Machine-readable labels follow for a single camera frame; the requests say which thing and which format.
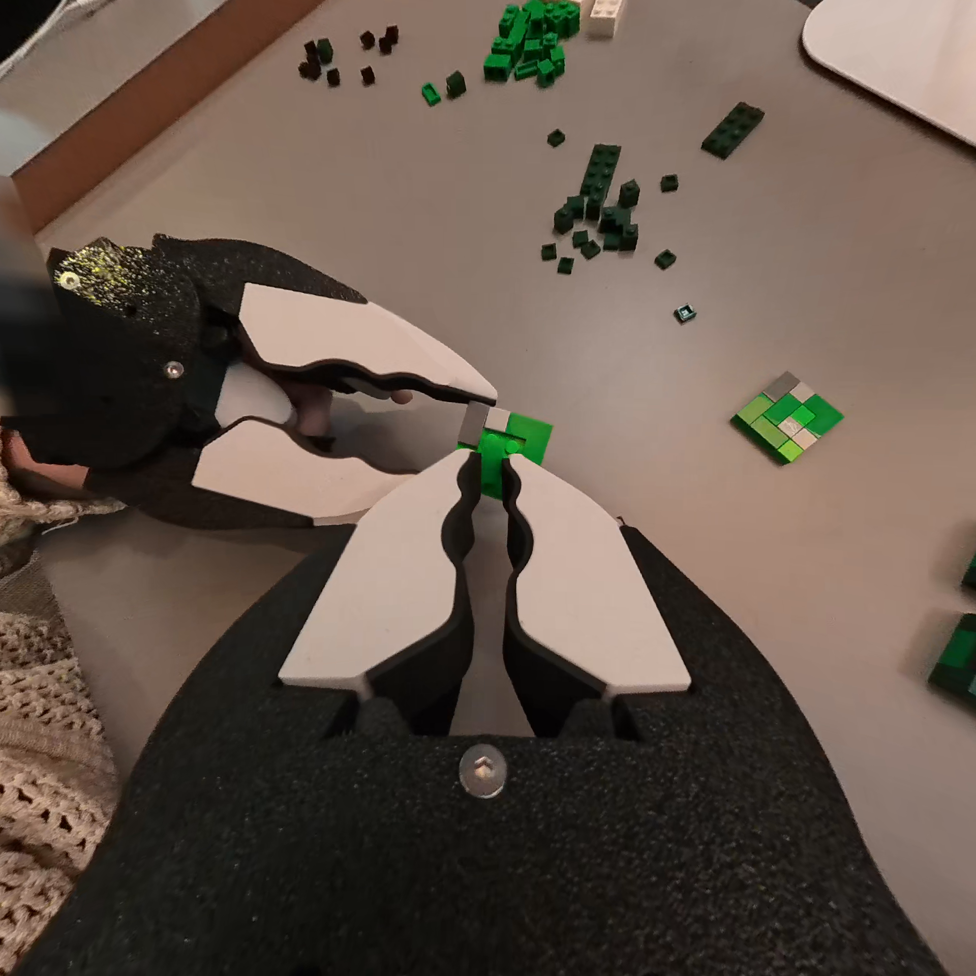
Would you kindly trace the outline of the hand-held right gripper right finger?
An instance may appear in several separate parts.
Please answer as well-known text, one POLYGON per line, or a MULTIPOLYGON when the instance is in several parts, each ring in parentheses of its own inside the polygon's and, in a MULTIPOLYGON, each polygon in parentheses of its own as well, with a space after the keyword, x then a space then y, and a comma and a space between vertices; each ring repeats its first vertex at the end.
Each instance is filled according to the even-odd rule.
POLYGON ((503 658, 532 732, 581 702, 685 693, 691 676, 625 526, 522 455, 502 467, 508 517, 503 658))

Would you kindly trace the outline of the person's left hand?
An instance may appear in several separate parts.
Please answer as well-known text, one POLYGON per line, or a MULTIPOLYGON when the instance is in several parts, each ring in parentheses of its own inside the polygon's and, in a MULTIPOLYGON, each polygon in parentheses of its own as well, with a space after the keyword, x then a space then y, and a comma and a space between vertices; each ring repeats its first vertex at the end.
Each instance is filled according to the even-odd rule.
POLYGON ((319 385, 282 378, 277 381, 292 403, 291 427, 299 438, 323 453, 330 453, 335 443, 331 410, 335 391, 319 385))

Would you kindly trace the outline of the dark green lego plate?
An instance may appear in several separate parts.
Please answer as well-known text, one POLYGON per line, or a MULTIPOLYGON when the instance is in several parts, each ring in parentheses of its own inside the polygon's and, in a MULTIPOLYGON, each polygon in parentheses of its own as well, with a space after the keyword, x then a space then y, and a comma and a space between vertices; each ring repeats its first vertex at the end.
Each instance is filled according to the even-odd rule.
POLYGON ((765 115, 764 110, 739 102, 701 142, 701 150, 720 160, 726 160, 755 130, 765 115))

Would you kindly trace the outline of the pile of dark green lego pieces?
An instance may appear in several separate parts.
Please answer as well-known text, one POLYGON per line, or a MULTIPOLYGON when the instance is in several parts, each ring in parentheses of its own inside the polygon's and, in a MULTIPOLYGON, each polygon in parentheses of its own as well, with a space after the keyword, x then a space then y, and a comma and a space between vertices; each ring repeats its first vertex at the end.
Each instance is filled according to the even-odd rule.
MULTIPOLYGON (((621 147, 616 144, 596 143, 591 152, 579 192, 567 196, 554 213, 553 230, 556 234, 571 234, 571 245, 586 260, 592 260, 603 252, 632 253, 639 240, 639 227, 631 219, 632 210, 641 197, 641 186, 635 179, 620 184, 616 203, 607 203, 613 177, 619 162, 621 147), (591 237, 588 230, 575 229, 577 224, 592 225, 594 234, 602 235, 602 243, 591 237)), ((662 193, 676 192, 679 188, 677 174, 665 174, 660 180, 662 193)), ((543 261, 557 261, 557 271, 569 275, 574 258, 559 258, 555 243, 541 246, 543 261)), ((655 257, 655 266, 666 270, 677 260, 670 250, 655 257)), ((678 307, 673 315, 678 323, 692 321, 697 312, 689 304, 678 307)))

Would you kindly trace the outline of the tiled green lego panel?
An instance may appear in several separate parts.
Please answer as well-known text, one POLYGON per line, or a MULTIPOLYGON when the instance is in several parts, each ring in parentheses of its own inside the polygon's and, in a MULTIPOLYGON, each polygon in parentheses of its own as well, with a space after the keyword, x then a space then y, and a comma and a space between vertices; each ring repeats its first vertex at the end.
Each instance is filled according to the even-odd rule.
POLYGON ((845 416, 791 372, 784 372, 730 418, 764 456, 786 467, 808 454, 845 416))

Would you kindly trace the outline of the pile of bright green lego bricks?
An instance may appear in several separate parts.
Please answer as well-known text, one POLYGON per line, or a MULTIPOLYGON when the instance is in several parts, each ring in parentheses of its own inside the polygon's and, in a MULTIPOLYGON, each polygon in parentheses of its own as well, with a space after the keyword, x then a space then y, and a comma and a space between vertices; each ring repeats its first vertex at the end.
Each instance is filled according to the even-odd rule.
POLYGON ((565 44, 582 26, 582 3, 507 2, 482 65, 486 83, 532 79, 552 87, 566 69, 565 44))

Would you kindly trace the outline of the person's left forearm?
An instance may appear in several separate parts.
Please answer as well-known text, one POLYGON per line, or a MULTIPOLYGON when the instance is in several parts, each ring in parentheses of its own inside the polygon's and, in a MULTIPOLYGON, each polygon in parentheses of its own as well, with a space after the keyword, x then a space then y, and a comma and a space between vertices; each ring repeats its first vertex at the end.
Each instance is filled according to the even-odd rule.
POLYGON ((2 430, 1 543, 13 543, 89 516, 115 514, 125 505, 91 494, 88 470, 47 465, 31 457, 18 433, 2 430))

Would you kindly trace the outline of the person's left arm, knit sleeve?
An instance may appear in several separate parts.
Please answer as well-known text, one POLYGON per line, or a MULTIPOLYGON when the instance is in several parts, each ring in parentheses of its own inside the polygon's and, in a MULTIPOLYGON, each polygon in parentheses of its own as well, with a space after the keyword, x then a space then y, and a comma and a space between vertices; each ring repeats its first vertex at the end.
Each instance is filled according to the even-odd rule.
POLYGON ((30 536, 2 545, 1 971, 10 974, 88 868, 118 773, 30 536))

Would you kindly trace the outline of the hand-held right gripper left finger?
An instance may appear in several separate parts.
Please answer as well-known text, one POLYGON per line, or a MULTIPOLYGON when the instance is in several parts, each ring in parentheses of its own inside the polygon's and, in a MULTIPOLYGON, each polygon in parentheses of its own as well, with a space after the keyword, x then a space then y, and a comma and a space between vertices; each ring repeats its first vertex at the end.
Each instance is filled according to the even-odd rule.
POLYGON ((457 449, 358 522, 278 673, 290 686, 392 701, 410 729, 445 736, 473 655, 465 559, 477 455, 457 449))

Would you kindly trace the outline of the white stand base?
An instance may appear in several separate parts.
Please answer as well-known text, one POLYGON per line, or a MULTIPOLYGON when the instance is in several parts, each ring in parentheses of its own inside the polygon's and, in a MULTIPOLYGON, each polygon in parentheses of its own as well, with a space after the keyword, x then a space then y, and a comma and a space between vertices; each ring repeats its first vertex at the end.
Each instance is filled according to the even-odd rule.
POLYGON ((975 145, 973 1, 823 1, 800 39, 821 67, 975 145))

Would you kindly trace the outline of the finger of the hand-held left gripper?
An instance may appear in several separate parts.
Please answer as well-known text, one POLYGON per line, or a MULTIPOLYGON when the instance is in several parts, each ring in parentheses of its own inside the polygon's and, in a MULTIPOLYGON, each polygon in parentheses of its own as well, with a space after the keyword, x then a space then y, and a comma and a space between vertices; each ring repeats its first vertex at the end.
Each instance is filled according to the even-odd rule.
POLYGON ((380 389, 493 406, 498 393, 440 340, 370 301, 245 284, 238 318, 259 360, 282 371, 332 369, 380 389))
POLYGON ((413 477, 317 453, 279 424, 243 418, 202 448, 191 484, 329 526, 358 521, 413 477))

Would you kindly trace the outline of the bright green lego base plate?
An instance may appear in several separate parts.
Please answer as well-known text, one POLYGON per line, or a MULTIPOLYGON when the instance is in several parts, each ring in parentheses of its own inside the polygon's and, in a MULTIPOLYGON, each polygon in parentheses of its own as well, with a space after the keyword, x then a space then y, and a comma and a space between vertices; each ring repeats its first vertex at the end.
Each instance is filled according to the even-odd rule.
POLYGON ((551 424, 497 406, 491 410, 476 447, 457 442, 457 448, 481 455, 482 494, 502 500, 502 467, 505 459, 519 455, 541 466, 550 441, 551 424))

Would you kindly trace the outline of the group of black lego pieces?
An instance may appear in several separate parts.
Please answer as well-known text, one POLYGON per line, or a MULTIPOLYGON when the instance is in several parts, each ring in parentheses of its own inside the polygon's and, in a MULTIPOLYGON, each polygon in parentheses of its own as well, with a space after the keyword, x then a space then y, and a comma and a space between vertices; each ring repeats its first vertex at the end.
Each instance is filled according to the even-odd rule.
MULTIPOLYGON (((389 24, 380 35, 372 31, 364 31, 359 35, 358 40, 364 54, 390 56, 399 44, 399 26, 395 23, 389 24)), ((303 53, 304 57, 298 66, 301 79, 317 82, 324 78, 329 89, 341 86, 343 77, 340 68, 337 67, 335 49, 330 39, 319 38, 305 42, 303 53)))

